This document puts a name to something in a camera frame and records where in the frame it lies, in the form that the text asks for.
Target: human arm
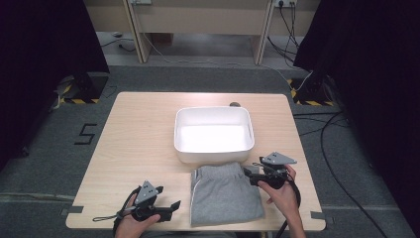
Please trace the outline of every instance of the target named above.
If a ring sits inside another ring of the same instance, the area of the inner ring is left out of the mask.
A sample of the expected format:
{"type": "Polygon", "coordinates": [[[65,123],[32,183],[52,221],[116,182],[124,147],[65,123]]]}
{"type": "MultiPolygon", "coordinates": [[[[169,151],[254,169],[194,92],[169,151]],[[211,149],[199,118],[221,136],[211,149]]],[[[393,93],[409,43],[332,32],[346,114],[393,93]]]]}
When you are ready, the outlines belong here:
{"type": "MultiPolygon", "coordinates": [[[[290,176],[295,179],[296,171],[290,165],[285,166],[290,176]]],[[[259,187],[269,195],[269,199],[266,203],[271,204],[274,202],[275,206],[286,218],[290,237],[305,238],[306,235],[303,230],[296,194],[290,183],[286,181],[280,189],[274,189],[268,183],[260,180],[259,187]]]]}
{"type": "MultiPolygon", "coordinates": [[[[133,204],[135,197],[136,194],[134,194],[131,197],[129,204],[133,204]]],[[[157,223],[159,220],[160,215],[158,214],[153,215],[144,221],[137,221],[132,215],[126,215],[118,225],[115,237],[139,238],[143,234],[143,232],[145,232],[146,229],[148,229],[151,225],[157,223]]]]}

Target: white plastic basin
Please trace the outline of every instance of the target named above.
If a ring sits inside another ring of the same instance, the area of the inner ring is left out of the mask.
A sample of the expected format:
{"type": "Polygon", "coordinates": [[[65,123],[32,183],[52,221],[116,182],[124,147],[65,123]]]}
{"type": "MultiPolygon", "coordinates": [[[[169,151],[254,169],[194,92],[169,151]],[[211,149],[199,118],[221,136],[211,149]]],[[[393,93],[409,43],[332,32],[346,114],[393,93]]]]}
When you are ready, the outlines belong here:
{"type": "Polygon", "coordinates": [[[250,113],[243,107],[189,107],[176,113],[174,147],[184,163],[243,162],[254,143],[250,113]]]}

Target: table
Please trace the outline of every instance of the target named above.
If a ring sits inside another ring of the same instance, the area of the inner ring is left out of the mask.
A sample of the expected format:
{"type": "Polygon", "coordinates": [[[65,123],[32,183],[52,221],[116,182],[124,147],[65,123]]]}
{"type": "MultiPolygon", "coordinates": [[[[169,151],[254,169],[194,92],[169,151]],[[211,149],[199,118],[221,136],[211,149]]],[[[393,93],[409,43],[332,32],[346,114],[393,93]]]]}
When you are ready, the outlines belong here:
{"type": "Polygon", "coordinates": [[[278,230],[284,217],[275,206],[265,204],[265,218],[237,224],[191,227],[189,224],[190,173],[195,168],[183,164],[173,146],[176,112],[192,106],[228,106],[238,102],[250,112],[255,146],[243,165],[258,162],[259,156],[278,151],[295,159],[296,184],[302,202],[300,213],[305,230],[322,230],[325,221],[311,218],[321,206],[310,174],[287,97],[282,94],[122,92],[118,95],[73,206],[81,213],[70,213],[69,228],[111,229],[113,220],[93,222],[97,216],[114,215],[130,192],[148,180],[164,187],[156,206],[170,206],[181,200],[172,220],[157,223],[151,230],[278,230]]]}

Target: power strip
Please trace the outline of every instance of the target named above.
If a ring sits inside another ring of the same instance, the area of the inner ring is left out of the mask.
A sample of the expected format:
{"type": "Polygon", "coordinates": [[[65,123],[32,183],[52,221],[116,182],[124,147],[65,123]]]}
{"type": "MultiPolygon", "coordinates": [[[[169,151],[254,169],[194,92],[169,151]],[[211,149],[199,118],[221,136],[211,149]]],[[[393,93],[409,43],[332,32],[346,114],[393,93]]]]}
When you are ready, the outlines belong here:
{"type": "Polygon", "coordinates": [[[294,6],[296,6],[297,4],[297,0],[274,0],[274,1],[275,1],[274,7],[278,7],[279,6],[278,3],[280,1],[283,2],[283,8],[291,8],[292,4],[294,4],[294,6]]]}

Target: folded gray towel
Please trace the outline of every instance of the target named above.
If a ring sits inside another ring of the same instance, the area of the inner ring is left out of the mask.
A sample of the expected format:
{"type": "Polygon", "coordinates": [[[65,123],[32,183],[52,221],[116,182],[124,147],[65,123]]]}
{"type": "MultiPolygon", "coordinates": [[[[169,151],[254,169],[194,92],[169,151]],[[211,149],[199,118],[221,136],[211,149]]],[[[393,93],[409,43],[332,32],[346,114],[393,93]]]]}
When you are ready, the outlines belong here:
{"type": "Polygon", "coordinates": [[[261,217],[259,189],[250,185],[239,163],[203,166],[191,174],[191,225],[239,223],[261,217]]]}

